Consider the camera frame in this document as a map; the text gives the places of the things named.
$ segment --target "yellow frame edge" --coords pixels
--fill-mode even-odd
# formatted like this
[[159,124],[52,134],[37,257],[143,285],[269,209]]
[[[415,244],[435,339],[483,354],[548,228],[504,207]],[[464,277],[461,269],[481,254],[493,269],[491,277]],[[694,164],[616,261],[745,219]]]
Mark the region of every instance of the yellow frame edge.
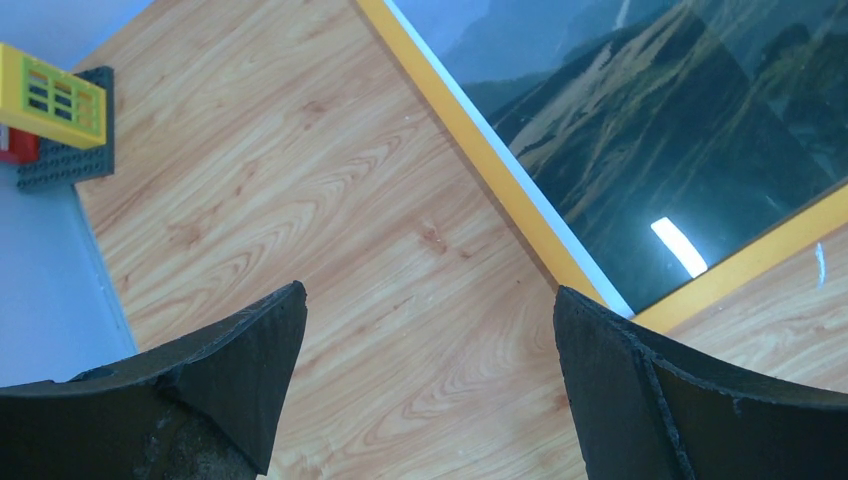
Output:
[[[554,279],[595,301],[597,290],[523,188],[465,113],[459,101],[406,33],[384,0],[357,0],[360,8],[492,189]],[[848,222],[848,185],[763,235],[706,273],[675,290],[633,319],[668,332],[749,281]]]

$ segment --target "wood grain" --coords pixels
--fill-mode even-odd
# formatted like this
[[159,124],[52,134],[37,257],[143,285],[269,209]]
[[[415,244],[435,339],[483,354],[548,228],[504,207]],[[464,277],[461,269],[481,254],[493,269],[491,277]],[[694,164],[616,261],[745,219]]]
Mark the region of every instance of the wood grain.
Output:
[[[585,476],[550,278],[354,6],[159,1],[99,64],[117,174],[79,190],[141,348],[306,284],[270,478]],[[675,335],[844,389],[825,250],[812,297],[805,252]]]

